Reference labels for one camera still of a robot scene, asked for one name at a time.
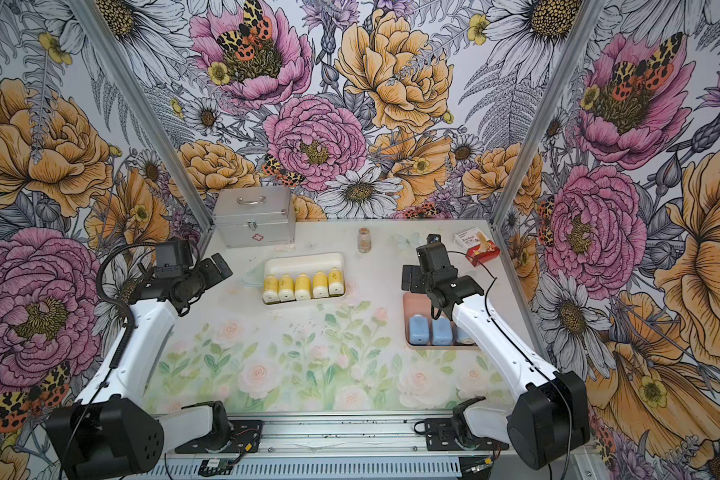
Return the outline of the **yellow pencil sharpener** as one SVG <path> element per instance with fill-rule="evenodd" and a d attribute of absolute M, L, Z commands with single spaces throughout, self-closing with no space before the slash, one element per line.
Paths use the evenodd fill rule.
<path fill-rule="evenodd" d="M 279 280 L 273 275 L 269 275 L 264 279 L 262 300 L 265 304 L 279 303 Z"/>
<path fill-rule="evenodd" d="M 312 298 L 311 278 L 300 274 L 294 282 L 294 296 L 297 301 L 308 301 Z"/>
<path fill-rule="evenodd" d="M 342 296 L 345 294 L 345 282 L 343 272 L 339 268 L 332 268 L 328 274 L 328 291 L 330 296 Z"/>
<path fill-rule="evenodd" d="M 317 271 L 312 278 L 312 296 L 314 299 L 329 297 L 328 276 L 323 271 Z"/>
<path fill-rule="evenodd" d="M 290 302 L 295 300 L 295 283 L 293 278 L 284 274 L 278 279 L 278 298 L 280 302 Z"/>

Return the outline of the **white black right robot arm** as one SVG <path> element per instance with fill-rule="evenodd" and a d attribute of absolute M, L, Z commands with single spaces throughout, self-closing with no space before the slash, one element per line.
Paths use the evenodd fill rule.
<path fill-rule="evenodd" d="M 453 267 L 440 274 L 405 265 L 401 288 L 426 295 L 433 313 L 465 331 L 495 364 L 514 401 L 507 415 L 480 396 L 455 407 L 451 424 L 462 446 L 482 438 L 506 443 L 528 467 L 540 470 L 589 442 L 585 382 L 574 372 L 559 372 L 515 334 L 472 277 Z"/>

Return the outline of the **blue pencil sharpener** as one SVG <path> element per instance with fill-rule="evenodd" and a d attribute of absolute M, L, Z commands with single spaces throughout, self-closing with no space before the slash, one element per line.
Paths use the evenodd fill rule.
<path fill-rule="evenodd" d="M 431 322 L 431 345 L 451 346 L 454 342 L 451 321 L 445 317 L 433 319 Z"/>
<path fill-rule="evenodd" d="M 455 344 L 460 346 L 472 346 L 475 344 L 474 339 L 463 328 L 455 327 Z"/>
<path fill-rule="evenodd" d="M 408 320 L 408 342 L 414 346 L 426 346 L 430 342 L 431 331 L 429 319 L 416 314 Z"/>

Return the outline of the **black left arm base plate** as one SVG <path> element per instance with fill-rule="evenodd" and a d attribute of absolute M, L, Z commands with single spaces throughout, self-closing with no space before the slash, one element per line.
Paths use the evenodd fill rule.
<path fill-rule="evenodd" d="M 220 435 L 211 433 L 185 443 L 175 449 L 177 454 L 252 454 L 259 451 L 263 422 L 233 419 Z"/>

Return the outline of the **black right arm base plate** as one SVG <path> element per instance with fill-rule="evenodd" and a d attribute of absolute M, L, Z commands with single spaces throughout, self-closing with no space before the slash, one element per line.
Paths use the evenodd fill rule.
<path fill-rule="evenodd" d="M 510 446 L 491 438 L 467 438 L 465 435 L 459 437 L 451 419 L 427 418 L 416 421 L 413 424 L 413 431 L 416 435 L 423 436 L 426 449 L 430 452 L 444 451 L 488 451 L 500 453 L 506 451 Z"/>

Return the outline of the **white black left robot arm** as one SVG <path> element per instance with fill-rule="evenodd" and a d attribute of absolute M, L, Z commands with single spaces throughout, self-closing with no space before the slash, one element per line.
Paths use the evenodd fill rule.
<path fill-rule="evenodd" d="M 155 254 L 130 297 L 104 290 L 109 264 L 128 251 L 122 245 L 96 276 L 99 299 L 116 308 L 124 324 L 103 363 L 73 404 L 52 411 L 45 430 L 58 455 L 60 479 L 116 479 L 147 473 L 182 446 L 224 449 L 232 430 L 225 407 L 208 401 L 155 417 L 143 396 L 177 320 L 232 271 L 221 254 L 201 258 L 186 240 L 145 242 Z"/>

